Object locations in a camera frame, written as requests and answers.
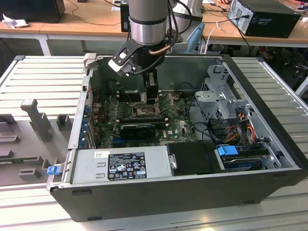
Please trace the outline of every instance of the motherboard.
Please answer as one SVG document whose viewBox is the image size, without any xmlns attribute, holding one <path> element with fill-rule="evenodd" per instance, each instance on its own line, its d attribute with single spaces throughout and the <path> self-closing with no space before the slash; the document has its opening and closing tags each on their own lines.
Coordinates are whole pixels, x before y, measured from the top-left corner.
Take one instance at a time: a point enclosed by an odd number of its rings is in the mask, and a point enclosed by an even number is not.
<svg viewBox="0 0 308 231">
<path fill-rule="evenodd" d="M 180 97 L 175 92 L 165 93 L 154 104 L 133 99 L 126 94 L 123 97 L 109 96 L 102 102 L 96 115 L 100 148 L 196 141 L 194 128 L 187 117 L 191 97 Z M 139 136 L 135 134 L 136 129 L 142 129 L 138 131 Z"/>
</svg>

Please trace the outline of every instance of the power supply label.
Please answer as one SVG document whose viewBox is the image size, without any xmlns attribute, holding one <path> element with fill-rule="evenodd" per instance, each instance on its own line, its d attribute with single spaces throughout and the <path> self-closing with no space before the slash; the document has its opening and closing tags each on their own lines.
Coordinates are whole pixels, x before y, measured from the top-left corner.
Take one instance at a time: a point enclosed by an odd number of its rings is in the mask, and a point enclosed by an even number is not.
<svg viewBox="0 0 308 231">
<path fill-rule="evenodd" d="M 144 153 L 125 153 L 109 155 L 109 180 L 131 180 L 142 178 L 146 178 Z"/>
</svg>

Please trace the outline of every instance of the open computer chassis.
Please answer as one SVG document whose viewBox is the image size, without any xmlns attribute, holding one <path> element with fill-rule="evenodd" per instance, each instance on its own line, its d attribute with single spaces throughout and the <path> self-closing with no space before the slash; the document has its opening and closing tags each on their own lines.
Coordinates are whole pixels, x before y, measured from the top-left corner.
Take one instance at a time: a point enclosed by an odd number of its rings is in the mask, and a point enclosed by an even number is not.
<svg viewBox="0 0 308 231">
<path fill-rule="evenodd" d="M 308 160 L 229 56 L 168 56 L 160 96 L 100 56 L 83 80 L 51 195 L 75 221 L 261 202 L 307 175 Z"/>
</svg>

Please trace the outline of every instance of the copper pipe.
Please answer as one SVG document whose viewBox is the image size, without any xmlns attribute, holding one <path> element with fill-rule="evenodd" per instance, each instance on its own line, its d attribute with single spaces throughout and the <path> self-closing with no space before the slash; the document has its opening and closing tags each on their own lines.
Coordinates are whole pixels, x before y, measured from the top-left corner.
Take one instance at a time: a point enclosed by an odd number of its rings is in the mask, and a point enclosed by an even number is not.
<svg viewBox="0 0 308 231">
<path fill-rule="evenodd" d="M 159 50 L 157 50 L 157 51 L 149 51 L 149 53 L 151 54 L 151 55 L 159 55 L 159 54 L 161 54 L 161 53 L 163 53 L 163 52 L 165 52 L 165 51 L 168 51 L 170 49 L 170 45 L 167 45 L 167 46 L 165 46 L 165 47 L 163 47 L 162 49 L 159 49 Z"/>
</svg>

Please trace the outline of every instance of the computer case in background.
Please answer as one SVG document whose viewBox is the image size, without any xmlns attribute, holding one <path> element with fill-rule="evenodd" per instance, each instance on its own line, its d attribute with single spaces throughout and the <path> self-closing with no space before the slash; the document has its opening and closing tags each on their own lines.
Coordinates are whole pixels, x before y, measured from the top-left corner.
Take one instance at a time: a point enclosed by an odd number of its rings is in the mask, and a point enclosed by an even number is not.
<svg viewBox="0 0 308 231">
<path fill-rule="evenodd" d="M 58 23 L 64 14 L 63 0 L 3 0 L 0 4 L 2 14 L 13 19 L 28 22 Z"/>
<path fill-rule="evenodd" d="M 274 0 L 233 0 L 228 18 L 245 36 L 288 38 L 300 14 Z"/>
</svg>

